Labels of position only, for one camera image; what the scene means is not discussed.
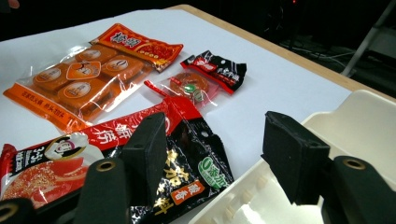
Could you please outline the clear packet of orange blocks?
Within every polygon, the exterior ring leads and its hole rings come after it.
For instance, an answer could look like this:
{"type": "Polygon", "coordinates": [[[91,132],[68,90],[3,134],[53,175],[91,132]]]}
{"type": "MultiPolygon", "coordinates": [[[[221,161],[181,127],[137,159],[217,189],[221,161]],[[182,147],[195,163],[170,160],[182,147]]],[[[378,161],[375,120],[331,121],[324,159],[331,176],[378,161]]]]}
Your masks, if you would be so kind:
{"type": "Polygon", "coordinates": [[[161,73],[181,44],[151,39],[115,23],[64,59],[16,81],[4,95],[66,133],[81,130],[161,73]]]}

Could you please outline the large red black soup packet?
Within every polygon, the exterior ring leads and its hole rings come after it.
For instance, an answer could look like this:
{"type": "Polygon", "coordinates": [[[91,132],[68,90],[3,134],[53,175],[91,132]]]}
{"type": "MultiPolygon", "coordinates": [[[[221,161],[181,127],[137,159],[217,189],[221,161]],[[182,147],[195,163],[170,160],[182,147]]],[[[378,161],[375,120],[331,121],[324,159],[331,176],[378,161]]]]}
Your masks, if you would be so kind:
{"type": "Polygon", "coordinates": [[[117,158],[140,122],[164,113],[166,160],[154,203],[131,208],[132,224],[169,224],[233,183],[224,146],[192,102],[153,107],[0,156],[0,223],[73,224],[90,166],[117,158]]]}

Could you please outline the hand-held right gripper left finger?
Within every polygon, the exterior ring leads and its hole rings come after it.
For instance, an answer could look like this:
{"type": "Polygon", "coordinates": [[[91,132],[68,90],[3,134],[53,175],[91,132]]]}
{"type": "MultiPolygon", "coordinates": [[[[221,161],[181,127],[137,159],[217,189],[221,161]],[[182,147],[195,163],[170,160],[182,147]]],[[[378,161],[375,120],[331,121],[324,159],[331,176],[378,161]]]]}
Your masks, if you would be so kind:
{"type": "Polygon", "coordinates": [[[93,163],[73,224],[132,224],[131,208],[154,203],[166,160],[164,113],[145,117],[117,158],[93,163]]]}

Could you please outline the small black red sachet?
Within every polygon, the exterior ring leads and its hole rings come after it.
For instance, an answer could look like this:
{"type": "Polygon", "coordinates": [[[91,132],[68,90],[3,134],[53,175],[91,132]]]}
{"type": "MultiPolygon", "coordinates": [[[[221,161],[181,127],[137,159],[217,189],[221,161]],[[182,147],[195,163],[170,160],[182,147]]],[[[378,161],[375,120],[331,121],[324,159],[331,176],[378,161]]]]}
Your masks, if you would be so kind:
{"type": "Polygon", "coordinates": [[[217,82],[226,92],[234,94],[243,84],[248,67],[245,63],[214,55],[206,50],[198,55],[191,55],[180,65],[183,68],[195,69],[200,74],[217,82]]]}

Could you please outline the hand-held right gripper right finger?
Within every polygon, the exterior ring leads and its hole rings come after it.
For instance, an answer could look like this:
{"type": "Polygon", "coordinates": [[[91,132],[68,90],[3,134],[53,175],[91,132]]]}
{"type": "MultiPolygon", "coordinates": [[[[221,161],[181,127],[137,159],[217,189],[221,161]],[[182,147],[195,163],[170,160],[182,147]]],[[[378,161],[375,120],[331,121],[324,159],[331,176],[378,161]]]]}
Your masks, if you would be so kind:
{"type": "Polygon", "coordinates": [[[262,158],[290,203],[322,200],[324,224],[396,224],[396,191],[367,161],[330,149],[295,119],[265,114],[262,158]]]}

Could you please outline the small clear packet round disc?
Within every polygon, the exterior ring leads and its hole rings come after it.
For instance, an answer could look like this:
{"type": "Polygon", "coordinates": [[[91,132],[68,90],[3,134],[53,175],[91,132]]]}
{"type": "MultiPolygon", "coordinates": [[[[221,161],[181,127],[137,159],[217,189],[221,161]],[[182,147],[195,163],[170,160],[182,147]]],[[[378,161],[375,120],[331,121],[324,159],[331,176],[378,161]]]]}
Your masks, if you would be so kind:
{"type": "Polygon", "coordinates": [[[197,108],[217,105],[214,98],[219,86],[203,75],[194,72],[182,72],[157,83],[145,80],[144,84],[163,97],[185,97],[197,108]]]}

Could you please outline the grey metal stand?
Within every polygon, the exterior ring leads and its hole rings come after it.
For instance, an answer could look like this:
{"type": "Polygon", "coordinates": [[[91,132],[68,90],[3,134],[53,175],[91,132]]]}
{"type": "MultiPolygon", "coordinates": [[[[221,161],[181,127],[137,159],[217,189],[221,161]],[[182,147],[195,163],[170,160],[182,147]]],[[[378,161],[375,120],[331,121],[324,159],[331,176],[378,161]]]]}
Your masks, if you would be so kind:
{"type": "Polygon", "coordinates": [[[354,66],[357,64],[363,53],[371,46],[371,44],[375,41],[375,38],[379,35],[385,21],[389,17],[391,11],[396,7],[396,0],[390,0],[387,7],[384,9],[378,20],[371,27],[370,31],[361,41],[361,44],[353,54],[352,58],[349,60],[348,64],[341,72],[341,74],[345,77],[352,76],[352,70],[354,66]]]}

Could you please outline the cardboard box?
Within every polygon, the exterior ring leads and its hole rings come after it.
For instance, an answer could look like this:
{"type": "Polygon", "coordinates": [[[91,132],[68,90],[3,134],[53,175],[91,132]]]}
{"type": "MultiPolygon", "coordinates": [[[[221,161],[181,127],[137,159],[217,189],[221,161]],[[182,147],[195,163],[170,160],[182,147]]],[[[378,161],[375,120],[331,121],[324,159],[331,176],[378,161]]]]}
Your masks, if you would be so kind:
{"type": "MultiPolygon", "coordinates": [[[[330,159],[350,156],[367,161],[396,191],[396,103],[358,90],[334,111],[314,113],[299,123],[331,147],[330,159]]],[[[260,157],[189,224],[324,224],[322,204],[290,203],[260,157]]]]}

